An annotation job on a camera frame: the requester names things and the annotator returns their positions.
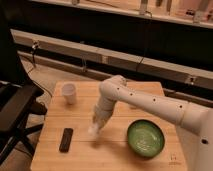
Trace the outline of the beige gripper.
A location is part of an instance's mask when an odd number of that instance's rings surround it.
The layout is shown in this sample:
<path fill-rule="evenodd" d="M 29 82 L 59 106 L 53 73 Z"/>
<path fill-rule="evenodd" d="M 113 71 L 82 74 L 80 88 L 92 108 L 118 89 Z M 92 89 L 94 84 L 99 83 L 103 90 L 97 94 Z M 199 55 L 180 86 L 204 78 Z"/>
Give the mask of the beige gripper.
<path fill-rule="evenodd" d="M 97 129 L 101 129 L 105 126 L 108 119 L 109 119 L 109 117 L 107 115 L 94 114 L 93 115 L 93 126 Z"/>

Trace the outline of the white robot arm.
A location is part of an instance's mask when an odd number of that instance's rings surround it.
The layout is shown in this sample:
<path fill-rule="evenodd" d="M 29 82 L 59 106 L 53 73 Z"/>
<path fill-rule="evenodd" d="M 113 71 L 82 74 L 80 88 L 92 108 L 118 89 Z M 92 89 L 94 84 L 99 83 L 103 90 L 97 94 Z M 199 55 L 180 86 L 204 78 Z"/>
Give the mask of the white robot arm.
<path fill-rule="evenodd" d="M 99 93 L 91 127 L 95 133 L 111 118 L 115 104 L 125 102 L 197 135 L 199 143 L 193 171 L 213 170 L 213 108 L 128 88 L 121 75 L 102 81 Z"/>

